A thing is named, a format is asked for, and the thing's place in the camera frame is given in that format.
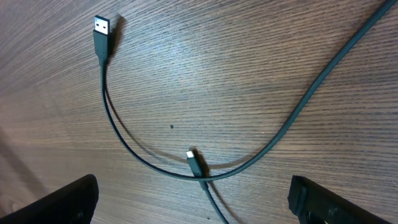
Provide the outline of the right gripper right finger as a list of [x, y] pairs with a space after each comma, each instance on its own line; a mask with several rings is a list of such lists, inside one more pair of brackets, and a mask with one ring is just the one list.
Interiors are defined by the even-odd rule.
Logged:
[[303, 176], [292, 177], [287, 199], [300, 223], [390, 224]]

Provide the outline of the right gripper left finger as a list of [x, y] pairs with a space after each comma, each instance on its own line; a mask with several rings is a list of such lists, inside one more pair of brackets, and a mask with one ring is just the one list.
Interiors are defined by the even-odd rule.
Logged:
[[90, 224], [99, 199], [96, 177], [88, 174], [1, 218], [1, 223]]

